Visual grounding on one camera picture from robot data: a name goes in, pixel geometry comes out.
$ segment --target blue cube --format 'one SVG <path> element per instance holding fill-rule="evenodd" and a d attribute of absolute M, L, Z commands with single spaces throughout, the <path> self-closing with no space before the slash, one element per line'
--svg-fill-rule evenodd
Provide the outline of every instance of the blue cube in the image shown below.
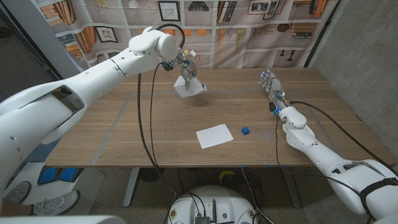
<path fill-rule="evenodd" d="M 249 134 L 249 132 L 250 132 L 250 130 L 249 130 L 248 127 L 242 128 L 242 133 L 243 133 L 243 135 L 247 135 L 247 134 Z"/>

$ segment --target bookshelf backdrop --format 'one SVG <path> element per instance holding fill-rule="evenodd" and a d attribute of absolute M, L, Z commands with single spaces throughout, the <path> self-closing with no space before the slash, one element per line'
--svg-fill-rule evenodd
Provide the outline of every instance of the bookshelf backdrop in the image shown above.
<path fill-rule="evenodd" d="M 148 27 L 175 23 L 198 68 L 302 67 L 337 0 L 31 0 L 87 69 Z M 181 41 L 179 30 L 164 32 Z"/>

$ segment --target shoe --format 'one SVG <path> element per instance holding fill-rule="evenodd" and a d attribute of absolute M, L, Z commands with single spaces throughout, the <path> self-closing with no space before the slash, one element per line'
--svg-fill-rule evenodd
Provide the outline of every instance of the shoe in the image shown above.
<path fill-rule="evenodd" d="M 61 197 L 51 200 L 44 200 L 34 205 L 33 213 L 35 215 L 63 215 L 71 210 L 79 201 L 80 191 L 74 190 Z"/>
<path fill-rule="evenodd" d="M 32 184 L 23 181 L 14 187 L 5 198 L 15 203 L 22 203 L 29 195 L 31 188 Z"/>

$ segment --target table top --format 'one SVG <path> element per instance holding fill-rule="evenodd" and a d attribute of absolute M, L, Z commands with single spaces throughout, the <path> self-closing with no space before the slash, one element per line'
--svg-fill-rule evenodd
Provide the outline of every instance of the table top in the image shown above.
<path fill-rule="evenodd" d="M 201 69 L 198 78 L 208 92 L 181 98 L 173 85 L 179 70 L 158 70 L 152 106 L 155 158 L 160 167 L 262 167 L 277 165 L 276 117 L 267 93 L 258 85 L 262 68 Z M 337 120 L 351 135 L 388 164 L 395 160 L 319 73 L 311 68 L 273 68 L 288 100 L 311 103 Z M 141 114 L 146 144 L 153 72 L 142 74 Z M 46 159 L 51 167 L 152 167 L 145 153 L 137 118 L 137 76 L 96 101 L 83 119 Z M 317 139 L 345 159 L 370 159 L 366 152 L 324 115 L 294 105 L 307 118 Z M 196 132 L 226 124 L 233 141 L 202 149 Z M 287 144 L 278 122 L 278 156 L 282 165 L 312 166 L 305 154 Z M 250 133 L 244 136 L 243 127 Z"/>

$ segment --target white cardboard piece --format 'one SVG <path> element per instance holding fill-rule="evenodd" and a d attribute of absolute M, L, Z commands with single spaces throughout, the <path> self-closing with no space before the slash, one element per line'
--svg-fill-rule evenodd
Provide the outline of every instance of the white cardboard piece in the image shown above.
<path fill-rule="evenodd" d="M 174 84 L 174 89 L 179 95 L 184 98 L 187 96 L 194 96 L 199 93 L 207 91 L 206 84 L 201 84 L 197 77 L 192 78 L 189 84 L 189 90 L 185 90 L 185 80 L 182 76 L 179 76 Z"/>
<path fill-rule="evenodd" d="M 197 131 L 197 136 L 202 149 L 223 144 L 234 139 L 225 124 Z"/>

